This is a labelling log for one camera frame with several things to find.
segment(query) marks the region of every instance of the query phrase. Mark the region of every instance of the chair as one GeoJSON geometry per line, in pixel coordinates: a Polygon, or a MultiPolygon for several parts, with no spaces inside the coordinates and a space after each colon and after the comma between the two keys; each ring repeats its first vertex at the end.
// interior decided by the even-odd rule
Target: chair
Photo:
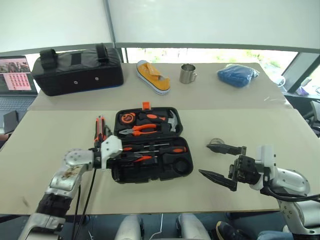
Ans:
{"type": "Polygon", "coordinates": [[[311,101],[310,102],[312,111],[308,112],[303,118],[312,128],[314,133],[320,137],[320,102],[318,101],[311,101]]]}

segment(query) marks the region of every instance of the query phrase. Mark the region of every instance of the tabletop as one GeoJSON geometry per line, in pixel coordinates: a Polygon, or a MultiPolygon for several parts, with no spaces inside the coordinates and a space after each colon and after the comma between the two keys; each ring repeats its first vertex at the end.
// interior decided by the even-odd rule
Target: tabletop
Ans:
{"type": "Polygon", "coordinates": [[[29,110],[118,110],[141,107],[151,102],[153,107],[171,106],[189,109],[267,109],[291,108],[280,89],[258,63],[240,63],[260,72],[250,85],[236,88],[218,79],[217,71],[227,63],[196,63],[195,82],[179,82],[179,63],[154,63],[170,77],[171,90],[167,95],[156,94],[137,76],[136,64],[122,63],[124,84],[119,87],[47,96],[42,91],[29,110]]]}
{"type": "MultiPolygon", "coordinates": [[[[0,212],[31,214],[37,208],[64,154],[93,146],[95,119],[104,115],[111,129],[117,111],[28,111],[0,152],[0,212]]],[[[294,169],[307,177],[313,193],[320,192],[319,139],[295,109],[178,110],[192,155],[194,170],[186,177],[148,183],[116,183],[111,171],[98,170],[87,214],[266,211],[277,201],[239,183],[236,192],[203,177],[198,169],[228,175],[233,155],[206,148],[212,138],[228,145],[256,148],[274,145],[279,168],[294,169]]],[[[92,172],[83,175],[80,211],[92,172]]],[[[74,213],[76,200],[68,211],[74,213]]]]}

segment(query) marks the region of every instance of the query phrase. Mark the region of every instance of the black cable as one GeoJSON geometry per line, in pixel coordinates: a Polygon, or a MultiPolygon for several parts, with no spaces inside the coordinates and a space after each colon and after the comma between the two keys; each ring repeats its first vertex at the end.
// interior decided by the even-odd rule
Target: black cable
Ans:
{"type": "Polygon", "coordinates": [[[80,232],[80,228],[81,228],[82,223],[83,223],[83,221],[84,221],[84,217],[85,217],[85,215],[86,215],[86,210],[87,210],[87,207],[88,207],[88,203],[89,203],[91,191],[92,191],[92,188],[93,188],[94,182],[95,182],[96,172],[97,172],[97,169],[94,169],[93,175],[92,175],[92,180],[91,180],[91,185],[90,185],[90,189],[89,189],[89,193],[88,193],[88,196],[86,197],[84,209],[83,209],[82,216],[81,216],[81,219],[80,219],[80,222],[79,222],[79,227],[78,227],[78,229],[77,229],[77,231],[76,231],[76,234],[75,234],[75,237],[74,237],[73,240],[76,240],[76,239],[77,239],[77,237],[78,237],[78,235],[79,235],[79,232],[80,232]]]}
{"type": "Polygon", "coordinates": [[[77,217],[77,215],[78,215],[80,195],[81,195],[81,185],[79,185],[79,188],[78,188],[78,198],[77,198],[77,200],[76,200],[76,205],[75,205],[75,212],[74,212],[74,218],[73,218],[73,226],[72,226],[72,236],[71,236],[71,240],[73,240],[73,239],[74,239],[74,236],[75,236],[76,217],[77,217]]]}
{"type": "Polygon", "coordinates": [[[274,197],[275,199],[285,201],[285,202],[304,202],[308,200],[313,200],[318,202],[320,198],[320,194],[311,195],[311,196],[299,196],[299,197],[289,197],[289,196],[281,196],[277,193],[275,193],[273,190],[271,190],[270,186],[265,186],[265,189],[267,190],[267,193],[274,197]]]}
{"type": "MultiPolygon", "coordinates": [[[[301,198],[301,197],[303,197],[301,195],[290,194],[290,193],[277,193],[277,195],[282,196],[282,197],[293,197],[293,198],[301,198]]],[[[313,199],[313,201],[316,201],[316,202],[320,203],[320,199],[313,199]]]]}

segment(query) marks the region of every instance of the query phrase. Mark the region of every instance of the cup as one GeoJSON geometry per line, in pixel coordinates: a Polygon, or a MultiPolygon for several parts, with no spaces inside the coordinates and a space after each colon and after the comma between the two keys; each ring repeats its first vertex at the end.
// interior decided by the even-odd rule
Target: cup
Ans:
{"type": "Polygon", "coordinates": [[[190,84],[196,80],[197,74],[195,73],[196,67],[192,64],[182,64],[180,71],[179,81],[183,84],[190,84]]]}

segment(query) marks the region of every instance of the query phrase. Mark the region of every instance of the monitor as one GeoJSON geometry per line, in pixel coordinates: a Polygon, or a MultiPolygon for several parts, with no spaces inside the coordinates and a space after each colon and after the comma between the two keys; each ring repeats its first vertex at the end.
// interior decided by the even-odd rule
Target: monitor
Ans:
{"type": "Polygon", "coordinates": [[[36,96],[30,67],[25,56],[0,57],[0,96],[36,96]]]}

